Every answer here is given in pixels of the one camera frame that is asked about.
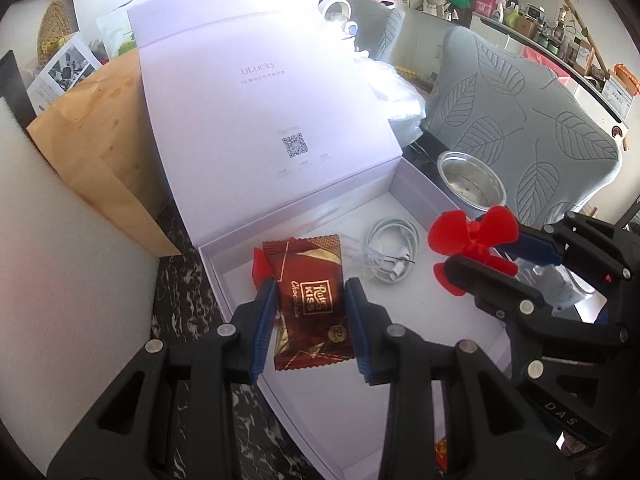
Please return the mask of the black and white booklet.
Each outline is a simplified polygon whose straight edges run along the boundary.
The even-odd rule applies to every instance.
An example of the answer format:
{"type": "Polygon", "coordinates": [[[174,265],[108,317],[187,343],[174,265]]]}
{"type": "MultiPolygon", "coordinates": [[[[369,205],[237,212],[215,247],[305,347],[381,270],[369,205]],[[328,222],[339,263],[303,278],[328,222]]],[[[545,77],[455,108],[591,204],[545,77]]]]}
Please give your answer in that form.
{"type": "Polygon", "coordinates": [[[29,101],[37,115],[81,81],[102,63],[93,55],[79,34],[70,36],[27,88],[29,101]]]}

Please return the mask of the brown chocolate packet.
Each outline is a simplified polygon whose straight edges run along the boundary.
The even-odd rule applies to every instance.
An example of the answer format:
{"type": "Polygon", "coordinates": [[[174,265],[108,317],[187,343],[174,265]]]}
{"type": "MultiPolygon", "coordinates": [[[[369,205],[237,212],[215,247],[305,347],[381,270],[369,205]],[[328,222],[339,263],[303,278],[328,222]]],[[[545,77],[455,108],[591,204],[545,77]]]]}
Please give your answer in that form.
{"type": "Polygon", "coordinates": [[[340,238],[273,240],[262,244],[262,252],[279,287],[274,368],[302,370],[353,359],[340,238]]]}

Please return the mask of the woven straw hat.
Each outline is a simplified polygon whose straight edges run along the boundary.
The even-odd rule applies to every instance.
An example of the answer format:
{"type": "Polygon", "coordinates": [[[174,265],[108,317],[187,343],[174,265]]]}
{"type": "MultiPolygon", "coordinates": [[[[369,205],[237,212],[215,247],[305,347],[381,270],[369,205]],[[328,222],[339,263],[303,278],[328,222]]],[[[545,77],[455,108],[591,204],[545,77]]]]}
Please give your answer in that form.
{"type": "Polygon", "coordinates": [[[62,1],[53,1],[44,12],[37,38],[37,60],[42,67],[50,61],[74,31],[70,14],[62,1]]]}

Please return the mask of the grey leaf pattern chair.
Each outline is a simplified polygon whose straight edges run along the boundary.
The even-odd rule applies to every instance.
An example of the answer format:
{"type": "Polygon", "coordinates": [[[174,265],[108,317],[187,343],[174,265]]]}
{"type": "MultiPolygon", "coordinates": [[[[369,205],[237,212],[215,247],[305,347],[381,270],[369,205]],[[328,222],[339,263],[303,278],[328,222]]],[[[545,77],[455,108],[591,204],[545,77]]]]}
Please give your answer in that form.
{"type": "Polygon", "coordinates": [[[614,181],[622,150],[550,68],[464,27],[442,40],[425,131],[489,166],[506,206],[540,228],[578,210],[614,181]]]}

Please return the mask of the red gold snack bag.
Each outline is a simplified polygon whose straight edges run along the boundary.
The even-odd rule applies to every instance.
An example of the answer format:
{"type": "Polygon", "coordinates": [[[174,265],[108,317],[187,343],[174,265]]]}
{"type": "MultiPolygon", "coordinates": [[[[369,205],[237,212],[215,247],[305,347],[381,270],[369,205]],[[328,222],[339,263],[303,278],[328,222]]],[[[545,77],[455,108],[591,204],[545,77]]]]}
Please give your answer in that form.
{"type": "Polygon", "coordinates": [[[441,438],[434,445],[434,456],[436,468],[446,474],[448,470],[447,438],[441,438]]]}

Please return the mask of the red snack packet in box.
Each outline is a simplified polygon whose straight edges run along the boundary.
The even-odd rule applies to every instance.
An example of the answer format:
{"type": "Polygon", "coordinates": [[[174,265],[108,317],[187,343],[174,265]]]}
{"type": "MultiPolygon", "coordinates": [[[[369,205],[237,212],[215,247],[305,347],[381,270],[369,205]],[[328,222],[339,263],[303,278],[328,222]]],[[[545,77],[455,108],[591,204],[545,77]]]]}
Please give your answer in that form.
{"type": "Polygon", "coordinates": [[[252,281],[256,289],[260,289],[267,278],[274,278],[274,273],[262,248],[253,249],[252,281]]]}

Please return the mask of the brown paper envelope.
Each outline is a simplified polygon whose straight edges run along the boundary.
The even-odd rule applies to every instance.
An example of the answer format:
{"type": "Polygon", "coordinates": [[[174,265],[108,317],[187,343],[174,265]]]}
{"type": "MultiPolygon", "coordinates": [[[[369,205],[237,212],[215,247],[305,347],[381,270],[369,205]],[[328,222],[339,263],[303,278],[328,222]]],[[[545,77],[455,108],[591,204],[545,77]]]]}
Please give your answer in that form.
{"type": "Polygon", "coordinates": [[[178,255],[157,224],[169,188],[136,49],[54,101],[27,131],[61,180],[98,214],[150,254],[178,255]]]}

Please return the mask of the white open gift box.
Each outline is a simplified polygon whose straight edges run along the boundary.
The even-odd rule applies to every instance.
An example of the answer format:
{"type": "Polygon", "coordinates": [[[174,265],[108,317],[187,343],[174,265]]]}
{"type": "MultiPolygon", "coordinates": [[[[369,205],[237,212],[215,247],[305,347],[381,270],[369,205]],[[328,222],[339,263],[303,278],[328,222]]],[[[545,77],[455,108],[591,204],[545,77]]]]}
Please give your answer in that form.
{"type": "MultiPolygon", "coordinates": [[[[440,286],[426,231],[454,204],[401,157],[367,63],[332,34],[319,0],[146,0],[129,9],[160,159],[222,315],[254,296],[264,240],[340,234],[363,242],[384,219],[420,231],[399,284],[361,276],[368,299],[427,341],[475,341],[504,370],[503,325],[440,286]]],[[[376,479],[388,386],[355,360],[258,379],[282,426],[326,479],[376,479]]]]}

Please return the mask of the red plastic fan propeller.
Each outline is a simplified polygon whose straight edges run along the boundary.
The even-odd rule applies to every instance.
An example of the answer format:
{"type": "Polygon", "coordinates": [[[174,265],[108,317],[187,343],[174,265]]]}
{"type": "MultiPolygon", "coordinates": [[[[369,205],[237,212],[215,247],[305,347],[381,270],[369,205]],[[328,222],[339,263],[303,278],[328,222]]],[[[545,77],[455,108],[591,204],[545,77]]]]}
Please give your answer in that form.
{"type": "Polygon", "coordinates": [[[509,276],[518,266],[495,256],[491,249],[518,240],[518,220],[506,206],[491,206],[476,220],[466,218],[462,210],[441,214],[427,233],[427,245],[446,257],[465,256],[509,276]]]}

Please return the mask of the white foam board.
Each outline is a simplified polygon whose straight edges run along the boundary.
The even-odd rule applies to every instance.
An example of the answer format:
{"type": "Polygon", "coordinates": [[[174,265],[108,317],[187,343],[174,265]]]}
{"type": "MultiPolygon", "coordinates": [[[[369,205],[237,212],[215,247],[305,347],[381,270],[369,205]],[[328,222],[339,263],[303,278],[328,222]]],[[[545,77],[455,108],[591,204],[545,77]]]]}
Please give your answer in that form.
{"type": "Polygon", "coordinates": [[[46,471],[148,340],[158,260],[71,191],[1,107],[1,420],[46,471]]]}

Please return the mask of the white electric kettle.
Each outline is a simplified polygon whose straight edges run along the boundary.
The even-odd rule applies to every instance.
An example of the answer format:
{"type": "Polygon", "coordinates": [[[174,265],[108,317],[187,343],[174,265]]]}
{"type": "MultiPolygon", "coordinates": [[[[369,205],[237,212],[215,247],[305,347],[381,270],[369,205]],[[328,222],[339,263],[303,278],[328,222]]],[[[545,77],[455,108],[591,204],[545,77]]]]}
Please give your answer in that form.
{"type": "Polygon", "coordinates": [[[347,0],[321,0],[318,10],[337,36],[346,40],[355,39],[358,24],[352,19],[352,7],[347,0]]]}

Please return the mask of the glass mug with cartoon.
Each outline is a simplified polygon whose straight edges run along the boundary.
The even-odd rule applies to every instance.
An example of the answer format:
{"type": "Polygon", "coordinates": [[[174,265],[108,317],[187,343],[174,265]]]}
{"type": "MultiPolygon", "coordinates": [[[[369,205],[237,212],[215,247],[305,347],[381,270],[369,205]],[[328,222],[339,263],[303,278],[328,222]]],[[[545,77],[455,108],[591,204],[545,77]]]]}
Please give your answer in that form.
{"type": "Polygon", "coordinates": [[[523,259],[516,259],[522,283],[536,288],[551,307],[555,318],[594,323],[597,312],[591,301],[596,290],[565,266],[537,266],[523,259]]]}

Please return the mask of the steel bowl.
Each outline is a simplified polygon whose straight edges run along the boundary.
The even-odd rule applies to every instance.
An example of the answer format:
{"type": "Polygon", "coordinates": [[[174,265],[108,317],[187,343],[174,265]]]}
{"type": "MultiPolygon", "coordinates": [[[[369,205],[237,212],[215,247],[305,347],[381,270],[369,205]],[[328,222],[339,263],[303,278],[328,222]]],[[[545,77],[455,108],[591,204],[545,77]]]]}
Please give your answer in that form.
{"type": "Polygon", "coordinates": [[[465,153],[446,151],[438,156],[442,190],[475,219],[493,206],[506,204],[506,189],[499,177],[481,160],[465,153]]]}

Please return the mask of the white plastic bag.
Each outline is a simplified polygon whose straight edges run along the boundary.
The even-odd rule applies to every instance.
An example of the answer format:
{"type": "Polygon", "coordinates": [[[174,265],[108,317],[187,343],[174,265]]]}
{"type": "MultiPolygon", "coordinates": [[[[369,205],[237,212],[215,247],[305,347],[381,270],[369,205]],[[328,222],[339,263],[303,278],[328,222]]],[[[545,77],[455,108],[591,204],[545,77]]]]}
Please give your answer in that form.
{"type": "Polygon", "coordinates": [[[375,94],[376,105],[387,119],[398,144],[405,148],[422,136],[426,102],[413,84],[398,74],[393,65],[356,54],[360,74],[375,94]]]}

